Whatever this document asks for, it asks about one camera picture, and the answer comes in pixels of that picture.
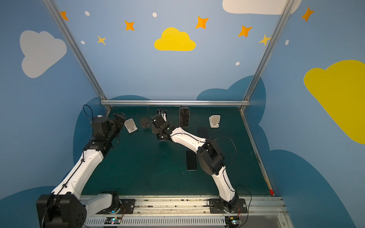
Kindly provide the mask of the white stand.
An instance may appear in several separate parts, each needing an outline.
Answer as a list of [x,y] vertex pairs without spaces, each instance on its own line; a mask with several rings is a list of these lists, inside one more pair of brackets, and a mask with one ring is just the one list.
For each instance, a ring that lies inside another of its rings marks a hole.
[[127,119],[124,123],[125,128],[127,129],[128,133],[131,134],[138,130],[134,120],[132,118]]
[[220,126],[220,115],[212,115],[209,117],[209,124],[211,128],[219,128]]

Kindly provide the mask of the phone silver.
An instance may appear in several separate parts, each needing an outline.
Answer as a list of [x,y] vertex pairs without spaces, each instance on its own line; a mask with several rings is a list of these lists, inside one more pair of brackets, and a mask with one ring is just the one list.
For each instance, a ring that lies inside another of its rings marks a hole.
[[188,127],[190,122],[190,109],[181,107],[179,109],[180,127]]

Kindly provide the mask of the phone dark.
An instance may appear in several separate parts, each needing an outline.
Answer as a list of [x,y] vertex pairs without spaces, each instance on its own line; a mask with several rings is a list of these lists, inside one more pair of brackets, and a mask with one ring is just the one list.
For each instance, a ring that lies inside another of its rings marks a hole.
[[198,169],[197,156],[192,150],[186,150],[186,168],[188,171],[196,171]]

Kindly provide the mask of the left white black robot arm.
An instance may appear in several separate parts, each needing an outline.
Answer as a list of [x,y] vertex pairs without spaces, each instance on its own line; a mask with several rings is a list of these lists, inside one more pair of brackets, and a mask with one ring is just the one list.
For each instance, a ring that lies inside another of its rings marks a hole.
[[81,200],[83,189],[94,170],[112,148],[126,117],[115,113],[112,118],[95,116],[91,122],[92,139],[64,180],[50,193],[36,202],[39,224],[42,228],[81,228],[91,216],[106,211],[116,214],[121,202],[116,191],[106,191],[88,200]]

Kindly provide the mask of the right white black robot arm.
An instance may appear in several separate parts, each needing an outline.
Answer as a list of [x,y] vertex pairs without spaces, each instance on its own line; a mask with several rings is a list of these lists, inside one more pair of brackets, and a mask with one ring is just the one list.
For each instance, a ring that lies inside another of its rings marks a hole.
[[226,212],[234,212],[239,196],[230,182],[225,157],[217,141],[190,134],[166,121],[162,114],[153,116],[151,122],[161,139],[181,144],[196,153],[201,168],[212,176],[217,186],[222,207]]

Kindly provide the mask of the back horizontal aluminium bar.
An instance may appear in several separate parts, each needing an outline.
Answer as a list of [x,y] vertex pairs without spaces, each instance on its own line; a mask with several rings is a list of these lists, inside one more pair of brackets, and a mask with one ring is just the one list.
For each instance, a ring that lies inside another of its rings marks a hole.
[[249,101],[226,101],[226,100],[101,100],[101,105],[110,106],[149,106],[149,105],[165,105],[165,106],[248,106]]

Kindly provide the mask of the left green circuit board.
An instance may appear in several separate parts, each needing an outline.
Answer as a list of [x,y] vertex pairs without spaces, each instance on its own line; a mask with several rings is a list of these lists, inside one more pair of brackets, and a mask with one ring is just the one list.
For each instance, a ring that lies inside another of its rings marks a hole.
[[121,224],[122,217],[106,217],[104,224],[105,225],[119,225]]

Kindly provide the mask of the green circuit board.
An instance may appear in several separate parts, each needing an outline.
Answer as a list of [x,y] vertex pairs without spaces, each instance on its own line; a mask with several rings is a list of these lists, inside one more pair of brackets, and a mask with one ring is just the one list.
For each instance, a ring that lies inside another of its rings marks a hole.
[[225,228],[238,228],[241,225],[241,222],[239,219],[236,219],[234,217],[225,217]]
[[122,217],[106,217],[104,224],[105,225],[119,225],[121,224]]

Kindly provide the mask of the right green circuit board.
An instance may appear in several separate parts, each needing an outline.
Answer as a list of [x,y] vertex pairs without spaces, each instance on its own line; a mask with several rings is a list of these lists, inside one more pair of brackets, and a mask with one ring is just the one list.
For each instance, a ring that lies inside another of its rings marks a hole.
[[241,222],[239,219],[236,219],[234,217],[225,217],[225,228],[238,228],[241,225]]

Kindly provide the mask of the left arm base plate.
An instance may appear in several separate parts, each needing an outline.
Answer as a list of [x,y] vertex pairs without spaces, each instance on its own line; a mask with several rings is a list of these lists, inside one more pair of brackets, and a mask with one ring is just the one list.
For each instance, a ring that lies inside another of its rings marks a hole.
[[113,208],[111,206],[107,209],[103,209],[102,211],[98,212],[98,214],[103,214],[103,215],[133,214],[135,203],[136,203],[135,199],[120,199],[119,207]]

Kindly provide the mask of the aluminium mounting rail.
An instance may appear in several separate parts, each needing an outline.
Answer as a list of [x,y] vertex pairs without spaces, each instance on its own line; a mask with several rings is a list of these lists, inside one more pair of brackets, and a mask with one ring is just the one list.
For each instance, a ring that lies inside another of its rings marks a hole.
[[[133,214],[88,218],[86,228],[225,228],[225,217],[239,219],[239,228],[292,228],[281,197],[240,196],[248,204],[247,214],[211,214],[208,199],[214,196],[121,196],[135,199]],[[119,225],[105,225],[106,217],[122,217]]]

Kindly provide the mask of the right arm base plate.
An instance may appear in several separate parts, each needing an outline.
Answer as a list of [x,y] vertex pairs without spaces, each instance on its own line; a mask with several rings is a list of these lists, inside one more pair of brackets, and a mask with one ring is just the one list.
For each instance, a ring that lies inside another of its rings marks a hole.
[[248,204],[245,199],[238,199],[235,204],[230,205],[223,202],[222,199],[208,199],[207,206],[211,214],[247,214]]

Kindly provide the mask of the left aluminium frame post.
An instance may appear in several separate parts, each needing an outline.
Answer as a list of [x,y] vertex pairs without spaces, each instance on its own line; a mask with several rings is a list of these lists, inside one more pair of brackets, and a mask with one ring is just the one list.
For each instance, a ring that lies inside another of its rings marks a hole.
[[99,84],[90,65],[87,63],[87,60],[84,57],[79,45],[77,44],[76,39],[74,38],[66,21],[63,19],[56,2],[51,1],[51,0],[43,0],[43,3],[45,4],[48,12],[52,16],[53,20],[55,21],[56,25],[58,26],[58,28],[61,31],[62,35],[64,36],[65,40],[67,41],[68,45],[70,46],[72,52],[74,53],[76,59],[78,60],[82,69],[84,70],[87,78],[89,79],[90,83],[92,84],[93,88],[95,89],[97,95],[99,96],[99,98],[101,100],[107,100],[107,97],[106,97],[101,85]]

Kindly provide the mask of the aluminium frame post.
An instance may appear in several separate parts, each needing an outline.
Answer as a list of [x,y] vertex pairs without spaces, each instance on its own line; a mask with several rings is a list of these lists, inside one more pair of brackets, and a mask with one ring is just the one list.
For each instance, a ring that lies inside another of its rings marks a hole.
[[87,78],[89,79],[90,83],[92,84],[93,88],[95,89],[97,95],[99,96],[99,98],[101,100],[107,100],[107,97],[106,97],[101,85],[99,84],[90,65],[87,63],[87,60],[84,57],[79,45],[77,44],[76,39],[74,38],[66,21],[63,19],[56,2],[51,1],[51,0],[43,0],[43,3],[45,4],[48,12],[52,16],[53,20],[55,21],[56,25],[58,26],[58,28],[61,31],[62,35],[64,36],[65,40],[67,41],[68,45],[70,46],[72,52],[74,53],[76,59],[78,60],[82,69],[84,70]]
[[248,106],[250,103],[250,98],[259,82],[259,79],[262,75],[262,73],[264,72],[264,69],[274,51],[274,48],[287,24],[287,21],[291,15],[291,10],[294,6],[295,1],[294,0],[290,0],[287,1],[286,4],[284,5],[283,11],[279,16],[279,19],[277,21],[277,24],[273,30],[273,33],[271,35],[271,39],[269,40],[269,43],[266,45],[265,51],[263,53],[263,56],[259,62],[258,68],[247,88],[247,91],[244,95],[242,104],[243,106]]

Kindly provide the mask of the right aluminium frame post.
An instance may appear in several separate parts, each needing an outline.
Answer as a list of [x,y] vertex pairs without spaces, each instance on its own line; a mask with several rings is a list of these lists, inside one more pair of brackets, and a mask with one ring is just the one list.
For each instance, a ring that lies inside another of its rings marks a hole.
[[279,16],[279,19],[277,21],[277,24],[273,30],[273,33],[271,35],[271,39],[269,40],[269,43],[266,45],[265,51],[263,53],[263,56],[259,62],[258,68],[247,88],[247,91],[244,95],[242,104],[243,106],[248,106],[250,103],[250,98],[259,82],[259,79],[262,75],[262,73],[264,72],[264,69],[274,51],[274,48],[287,24],[287,21],[291,15],[291,10],[294,6],[295,1],[294,0],[290,0],[287,1],[286,4],[284,5],[283,11]]

